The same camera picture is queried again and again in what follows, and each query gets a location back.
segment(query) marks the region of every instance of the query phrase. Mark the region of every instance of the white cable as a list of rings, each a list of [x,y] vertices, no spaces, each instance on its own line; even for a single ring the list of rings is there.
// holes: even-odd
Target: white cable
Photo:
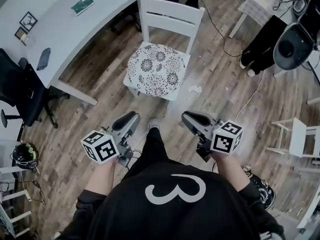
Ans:
[[[259,90],[259,86],[260,86],[260,84],[261,84],[261,82],[262,82],[262,79],[264,78],[264,72],[265,72],[265,71],[262,71],[262,77],[261,77],[261,79],[260,79],[260,82],[259,82],[258,87],[256,88],[255,92],[251,95],[250,99],[246,102],[246,104],[244,104],[244,106],[243,106],[243,107],[239,110],[239,112],[236,114],[236,117],[235,117],[235,120],[234,120],[234,121],[237,121],[237,118],[238,118],[240,112],[246,107],[246,105],[251,101],[251,99],[253,98],[253,96],[254,96],[254,95],[256,94],[256,92]]]

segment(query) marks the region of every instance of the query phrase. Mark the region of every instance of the black helmet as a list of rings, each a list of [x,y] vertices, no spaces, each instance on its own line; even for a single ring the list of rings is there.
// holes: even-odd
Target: black helmet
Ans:
[[[20,168],[32,170],[38,164],[39,153],[34,145],[23,143],[14,148],[12,157]]]

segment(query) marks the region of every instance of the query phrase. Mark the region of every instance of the white stool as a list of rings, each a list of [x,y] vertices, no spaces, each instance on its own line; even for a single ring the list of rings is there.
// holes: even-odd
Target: white stool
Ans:
[[[285,127],[283,124],[292,123],[292,128]],[[281,128],[277,147],[267,147],[266,150],[283,154],[291,154],[300,158],[319,158],[320,157],[320,126],[307,127],[303,122],[297,118],[273,121],[272,125]],[[291,140],[289,149],[281,148],[284,131],[291,132]],[[306,143],[306,136],[314,135],[315,143],[313,154],[303,154]]]

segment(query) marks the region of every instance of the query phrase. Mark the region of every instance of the white chair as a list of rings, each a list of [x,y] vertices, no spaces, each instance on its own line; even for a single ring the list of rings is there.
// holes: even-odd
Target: white chair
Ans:
[[[288,128],[283,124],[292,123],[292,128]],[[278,154],[291,154],[300,158],[320,158],[320,126],[307,127],[297,118],[273,121],[272,125],[280,127],[280,136],[277,147],[267,147],[266,150],[276,152]],[[291,132],[291,140],[289,149],[281,148],[284,131]],[[314,135],[315,143],[313,154],[303,154],[306,142],[306,136]]]
[[[185,71],[190,59],[189,53],[197,35],[205,9],[196,9],[184,4],[165,0],[139,0],[138,5],[143,35],[143,42],[139,49],[148,45],[153,45],[149,42],[149,26],[188,36],[190,37],[190,41],[186,53],[176,51],[185,64],[185,69],[181,70]],[[135,97],[138,96],[139,91],[132,85],[128,74],[126,74],[123,83]],[[174,101],[178,96],[179,89],[180,88],[177,88],[161,98]]]

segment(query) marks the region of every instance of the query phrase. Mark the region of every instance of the sneaker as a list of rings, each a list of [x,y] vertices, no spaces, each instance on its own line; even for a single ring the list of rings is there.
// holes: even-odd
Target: sneaker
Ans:
[[[148,123],[148,132],[152,128],[157,128],[158,130],[160,130],[160,121],[159,121],[158,118],[153,118],[153,119],[151,119],[149,121],[149,123]]]
[[[254,77],[256,73],[250,68],[248,72],[246,73],[250,78]]]
[[[241,59],[239,61],[239,67],[242,68],[243,70],[246,68],[246,66],[244,66],[242,63],[241,63]]]

